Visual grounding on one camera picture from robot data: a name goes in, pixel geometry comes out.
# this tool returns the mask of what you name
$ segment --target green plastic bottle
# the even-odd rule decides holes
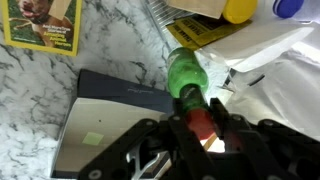
[[[172,51],[168,69],[168,87],[174,98],[179,98],[180,90],[188,84],[198,85],[202,93],[207,91],[208,76],[192,50],[181,47]]]

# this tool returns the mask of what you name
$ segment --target red object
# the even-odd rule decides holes
[[[210,113],[205,109],[192,109],[186,116],[190,130],[194,131],[199,140],[210,138],[214,132],[214,122]]]

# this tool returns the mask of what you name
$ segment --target yellow bottle cap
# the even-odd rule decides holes
[[[232,24],[240,24],[251,18],[257,8],[257,0],[228,0],[223,17]]]

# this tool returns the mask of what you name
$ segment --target book cover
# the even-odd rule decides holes
[[[3,0],[2,11],[6,44],[77,55],[81,0]]]

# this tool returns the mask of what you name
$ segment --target bottle neck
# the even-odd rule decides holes
[[[208,104],[203,97],[201,88],[196,84],[185,85],[180,90],[180,101],[184,114],[193,109],[208,109]]]

